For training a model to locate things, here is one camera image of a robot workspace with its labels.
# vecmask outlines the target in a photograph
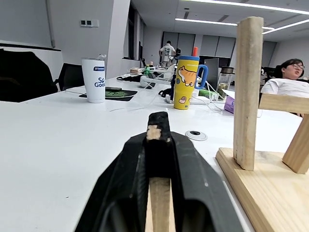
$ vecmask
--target green mouse pad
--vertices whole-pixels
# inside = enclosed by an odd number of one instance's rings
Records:
[[[105,91],[105,99],[107,100],[115,100],[115,101],[123,101],[128,102],[133,98],[133,96],[137,93],[137,91],[131,90],[120,90],[120,91]],[[81,98],[86,98],[86,94],[80,95]]]

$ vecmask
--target red straw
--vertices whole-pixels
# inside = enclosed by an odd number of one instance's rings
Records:
[[[192,52],[193,57],[197,57],[197,50],[198,50],[197,47],[193,47],[193,52]]]

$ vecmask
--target ceiling light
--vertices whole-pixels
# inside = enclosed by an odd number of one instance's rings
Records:
[[[223,22],[213,22],[213,21],[204,21],[204,20],[194,20],[194,19],[184,19],[184,18],[175,18],[177,21],[185,21],[185,22],[194,22],[194,23],[209,23],[209,24],[219,24],[219,25],[227,25],[227,26],[237,26],[236,23],[223,23]],[[262,27],[267,30],[274,30],[274,28]]]
[[[269,28],[269,27],[262,27],[262,28],[266,30],[274,30],[274,28]]]
[[[304,21],[300,21],[298,23],[289,24],[289,25],[286,25],[286,26],[281,27],[281,28],[276,28],[276,29],[273,29],[273,30],[269,30],[269,31],[263,32],[262,34],[265,35],[265,34],[268,34],[268,33],[272,33],[274,31],[282,30],[282,29],[285,29],[285,28],[290,28],[290,27],[293,27],[293,26],[296,26],[296,25],[300,25],[300,24],[303,24],[303,23],[309,23],[309,19],[304,20]]]
[[[215,3],[215,4],[222,4],[222,5],[244,6],[244,7],[265,9],[265,10],[284,11],[284,12],[291,12],[291,13],[302,14],[302,15],[309,15],[308,11],[299,11],[299,10],[280,8],[280,7],[263,6],[263,5],[255,5],[255,4],[247,4],[247,3],[239,3],[239,2],[215,1],[215,0],[186,0],[186,1],[198,1],[198,2]]]

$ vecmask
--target chair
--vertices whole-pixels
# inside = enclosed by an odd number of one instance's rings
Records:
[[[141,59],[141,62],[143,63],[143,67],[146,67],[145,58]]]
[[[59,78],[54,81],[59,83],[61,91],[68,88],[79,87],[84,85],[84,76],[81,65],[64,63]]]

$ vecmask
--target white tumbler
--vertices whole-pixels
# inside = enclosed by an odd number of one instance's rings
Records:
[[[82,69],[88,101],[91,103],[103,103],[105,101],[104,61],[83,58]]]

